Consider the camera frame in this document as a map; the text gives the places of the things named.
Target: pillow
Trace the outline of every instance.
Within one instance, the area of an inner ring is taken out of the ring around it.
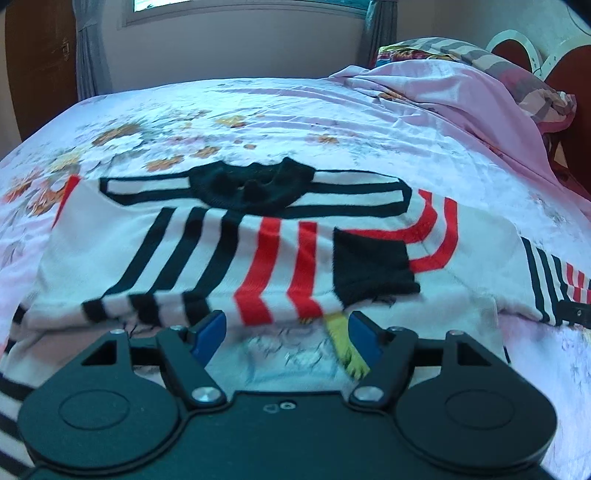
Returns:
[[[542,134],[560,132],[573,121],[577,108],[574,95],[558,92],[527,70],[464,41],[418,38],[381,47],[376,66],[416,58],[454,60],[496,78]]]

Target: black stripe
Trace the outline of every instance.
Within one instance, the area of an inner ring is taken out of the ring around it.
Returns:
[[[535,265],[534,252],[531,249],[531,243],[527,238],[521,237],[523,246],[525,247],[525,254],[527,256],[527,264],[530,268],[531,288],[534,290],[535,308],[542,314],[541,322],[549,323],[550,316],[544,309],[544,296],[542,295],[542,288],[540,286],[540,277],[538,276],[538,268]]]
[[[82,302],[82,310],[84,310],[84,315],[90,322],[99,323],[109,319],[102,299]]]
[[[391,179],[396,179],[393,175],[386,175],[385,173],[378,173],[376,171],[370,170],[316,170],[317,173],[371,173],[372,175],[379,175],[380,177],[389,177]]]
[[[19,305],[17,307],[17,311],[14,312],[14,315],[12,317],[12,322],[16,323],[17,325],[20,325],[22,323],[22,319],[24,318],[26,312],[27,311],[24,308],[22,308],[21,305]]]
[[[509,357],[509,352],[507,351],[507,347],[503,346],[503,350],[505,351],[505,358],[507,359],[507,363],[511,365],[511,357]]]
[[[384,193],[396,192],[401,190],[402,184],[397,181],[394,183],[358,183],[351,185],[333,184],[333,183],[310,183],[309,193],[338,193],[358,195],[364,193]]]
[[[5,414],[0,412],[0,430],[7,435],[10,435],[15,440],[21,441],[21,436],[18,433],[17,422],[9,419]]]
[[[222,218],[220,240],[217,242],[212,258],[203,271],[203,275],[195,285],[195,288],[183,294],[187,318],[195,316],[195,305],[199,305],[198,311],[205,311],[203,302],[216,288],[228,273],[230,263],[236,255],[238,247],[238,230],[244,217],[239,212],[226,212]]]
[[[182,178],[189,178],[192,171],[194,171],[198,167],[190,168],[186,171],[178,171],[175,173],[159,173],[158,175],[137,175],[135,177],[102,177],[100,179],[101,184],[104,182],[105,185],[108,185],[109,181],[116,180],[116,181],[147,181],[147,180],[168,180],[168,179],[182,179]]]
[[[29,470],[29,467],[0,450],[0,469],[4,469],[20,478],[27,470]]]
[[[320,218],[331,216],[387,218],[406,213],[408,201],[387,203],[385,205],[302,205],[287,207],[277,216],[284,219]]]
[[[554,289],[554,279],[552,278],[552,272],[550,270],[550,264],[548,263],[548,257],[546,256],[546,253],[543,250],[537,248],[537,251],[542,262],[542,268],[544,269],[546,284],[548,285],[548,294],[550,295],[550,303],[552,304],[552,313],[554,314],[554,318],[556,319],[556,326],[559,327],[562,325],[562,319],[558,318],[556,311],[556,307],[558,306],[558,296],[556,295],[556,290]]]
[[[174,208],[163,208],[160,211],[156,220],[148,230],[139,250],[123,273],[123,276],[115,285],[105,292],[103,295],[104,297],[127,291],[135,285],[135,282],[138,281],[139,276],[148,265],[148,262],[152,258],[152,255],[154,255],[160,242],[162,242],[174,210]]]
[[[18,401],[25,401],[25,398],[33,392],[35,389],[27,385],[13,382],[0,374],[0,392],[5,394],[7,397],[13,398]]]
[[[12,350],[12,347],[14,347],[16,344],[17,344],[16,340],[8,338],[8,340],[6,342],[6,348],[4,349],[4,353],[6,355],[8,355],[10,353],[10,350]]]
[[[105,195],[114,202],[124,206],[143,202],[163,202],[165,200],[186,198],[194,199],[191,189],[146,190],[144,192],[125,194],[107,192]]]
[[[560,283],[560,291],[562,292],[562,299],[570,301],[569,298],[569,286],[564,281],[562,277],[562,262],[559,258],[552,255],[552,260],[554,260],[554,269],[556,270],[556,276],[558,277],[558,281]]]
[[[103,195],[107,193],[107,185],[109,183],[109,179],[102,178],[99,180],[99,190]]]
[[[187,217],[183,236],[179,240],[166,265],[159,273],[158,278],[150,288],[150,293],[157,290],[171,290],[183,271],[189,257],[197,247],[203,230],[203,219],[206,209],[193,208]]]
[[[138,320],[146,325],[162,326],[158,315],[159,307],[151,293],[132,294],[129,302],[138,314]]]

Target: wall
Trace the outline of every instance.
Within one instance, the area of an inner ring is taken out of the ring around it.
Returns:
[[[8,85],[4,37],[6,13],[0,14],[0,160],[21,142]]]
[[[517,30],[545,59],[564,40],[581,32],[561,0],[440,0],[435,35],[486,47],[497,33]]]
[[[437,0],[400,0],[401,40],[429,35]],[[231,77],[328,76],[355,63],[363,18],[294,10],[234,10],[122,26],[125,0],[103,15],[115,91]]]

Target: gray curtain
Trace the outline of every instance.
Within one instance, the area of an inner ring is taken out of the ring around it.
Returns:
[[[105,0],[72,0],[76,16],[78,100],[112,92],[100,23]]]
[[[369,3],[357,65],[369,68],[380,47],[396,43],[397,22],[397,0],[372,0]]]

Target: striped pillowcase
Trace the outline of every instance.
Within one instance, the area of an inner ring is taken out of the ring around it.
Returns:
[[[482,48],[441,37],[416,38],[394,46],[445,55],[496,78],[509,90],[521,110],[535,122],[541,134],[560,132],[573,121],[577,108],[574,95],[554,90],[527,70]],[[392,62],[387,55],[392,47],[379,49],[376,67]]]

